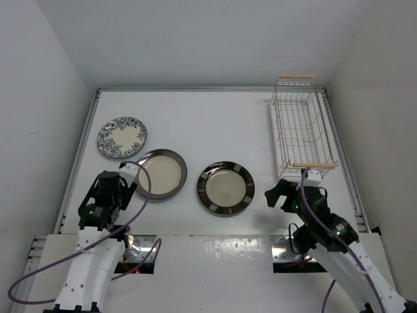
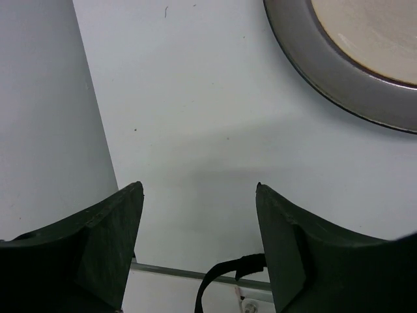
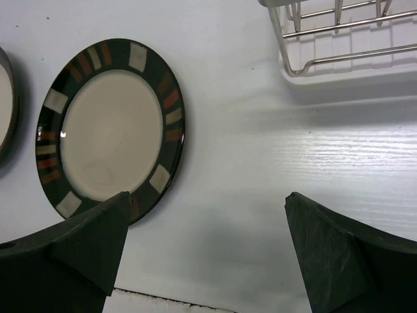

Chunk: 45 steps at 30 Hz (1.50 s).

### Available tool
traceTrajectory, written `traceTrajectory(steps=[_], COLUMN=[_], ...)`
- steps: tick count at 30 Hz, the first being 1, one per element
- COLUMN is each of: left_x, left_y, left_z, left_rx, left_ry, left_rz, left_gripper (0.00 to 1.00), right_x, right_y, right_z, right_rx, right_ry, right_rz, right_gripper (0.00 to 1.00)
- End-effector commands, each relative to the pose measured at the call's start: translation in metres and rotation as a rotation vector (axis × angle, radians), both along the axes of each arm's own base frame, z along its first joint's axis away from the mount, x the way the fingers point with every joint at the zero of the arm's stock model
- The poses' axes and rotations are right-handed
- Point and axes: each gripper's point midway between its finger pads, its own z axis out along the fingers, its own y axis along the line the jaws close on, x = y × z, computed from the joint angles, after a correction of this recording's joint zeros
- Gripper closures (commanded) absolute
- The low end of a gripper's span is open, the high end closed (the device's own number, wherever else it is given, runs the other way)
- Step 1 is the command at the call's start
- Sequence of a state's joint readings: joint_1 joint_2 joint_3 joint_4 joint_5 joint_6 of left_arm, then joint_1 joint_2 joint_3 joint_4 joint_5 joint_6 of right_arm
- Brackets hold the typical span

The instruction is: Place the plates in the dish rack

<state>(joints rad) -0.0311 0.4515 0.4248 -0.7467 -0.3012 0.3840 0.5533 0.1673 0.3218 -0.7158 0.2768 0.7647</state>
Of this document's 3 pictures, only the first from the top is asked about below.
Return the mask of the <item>silver rimmed cream plate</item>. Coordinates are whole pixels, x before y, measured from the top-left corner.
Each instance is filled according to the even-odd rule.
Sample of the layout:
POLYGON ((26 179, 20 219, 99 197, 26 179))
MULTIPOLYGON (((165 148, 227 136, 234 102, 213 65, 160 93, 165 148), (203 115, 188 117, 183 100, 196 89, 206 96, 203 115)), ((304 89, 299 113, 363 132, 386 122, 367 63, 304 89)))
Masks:
POLYGON ((184 186, 188 175, 185 160, 169 149, 156 149, 138 161, 151 178, 151 200, 166 200, 184 186))

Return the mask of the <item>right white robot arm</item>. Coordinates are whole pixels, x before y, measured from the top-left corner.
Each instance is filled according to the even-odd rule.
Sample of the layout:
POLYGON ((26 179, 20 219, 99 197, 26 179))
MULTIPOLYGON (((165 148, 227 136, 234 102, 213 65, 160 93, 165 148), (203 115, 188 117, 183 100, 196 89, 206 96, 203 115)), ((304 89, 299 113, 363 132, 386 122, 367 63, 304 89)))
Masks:
POLYGON ((282 196, 285 201, 281 210, 298 215, 303 222, 292 236, 293 246, 332 276, 357 311, 416 311, 416 302, 400 296, 374 266, 352 226, 331 212, 327 195, 320 187, 282 179, 265 192, 269 207, 274 207, 282 196))

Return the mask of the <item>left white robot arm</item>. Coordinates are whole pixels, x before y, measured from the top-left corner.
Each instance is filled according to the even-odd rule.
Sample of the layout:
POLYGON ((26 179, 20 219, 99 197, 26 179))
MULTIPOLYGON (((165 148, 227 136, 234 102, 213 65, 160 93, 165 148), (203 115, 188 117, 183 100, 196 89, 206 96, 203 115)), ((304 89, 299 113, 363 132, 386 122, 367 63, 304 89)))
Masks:
POLYGON ((117 225, 136 190, 137 166, 99 173, 78 209, 78 255, 72 259, 52 312, 102 312, 112 273, 128 246, 117 225))

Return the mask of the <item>black checkered rim plate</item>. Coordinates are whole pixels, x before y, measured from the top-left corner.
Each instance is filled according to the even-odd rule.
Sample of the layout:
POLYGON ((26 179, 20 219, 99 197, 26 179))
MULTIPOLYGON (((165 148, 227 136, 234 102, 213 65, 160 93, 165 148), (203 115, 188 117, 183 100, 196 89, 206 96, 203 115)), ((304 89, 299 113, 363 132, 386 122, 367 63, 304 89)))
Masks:
POLYGON ((208 212, 221 217, 235 216, 253 201, 255 183, 244 166, 236 162, 219 161, 200 173, 197 196, 208 212))

